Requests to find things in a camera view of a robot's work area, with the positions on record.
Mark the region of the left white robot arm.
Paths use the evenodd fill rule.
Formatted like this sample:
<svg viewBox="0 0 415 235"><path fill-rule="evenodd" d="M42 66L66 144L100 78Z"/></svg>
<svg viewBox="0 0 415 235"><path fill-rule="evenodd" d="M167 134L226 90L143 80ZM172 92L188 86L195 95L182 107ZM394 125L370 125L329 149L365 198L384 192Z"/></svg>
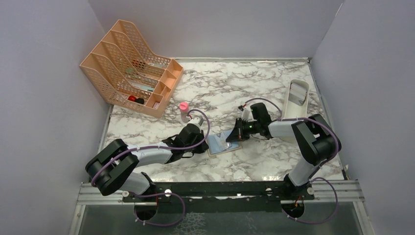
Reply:
<svg viewBox="0 0 415 235"><path fill-rule="evenodd" d="M151 164L169 164L182 158L207 151L207 134L197 124L187 124L180 133L154 145L131 147L116 139L100 151L85 166L91 185L103 196L117 190L135 194L148 201L157 187L148 174L135 173L134 169Z"/></svg>

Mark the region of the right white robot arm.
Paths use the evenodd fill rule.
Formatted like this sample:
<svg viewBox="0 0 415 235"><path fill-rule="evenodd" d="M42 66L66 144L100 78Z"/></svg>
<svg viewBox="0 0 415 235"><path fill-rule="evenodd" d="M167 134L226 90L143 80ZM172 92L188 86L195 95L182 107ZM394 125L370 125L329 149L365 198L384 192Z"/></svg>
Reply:
<svg viewBox="0 0 415 235"><path fill-rule="evenodd" d="M226 138L227 142L245 141L259 134L266 139L293 137L299 146L302 158L284 177L283 195L295 199L310 178L341 150L341 142L320 114L272 120L262 102L250 106L251 121L244 117L235 120L235 126Z"/></svg>

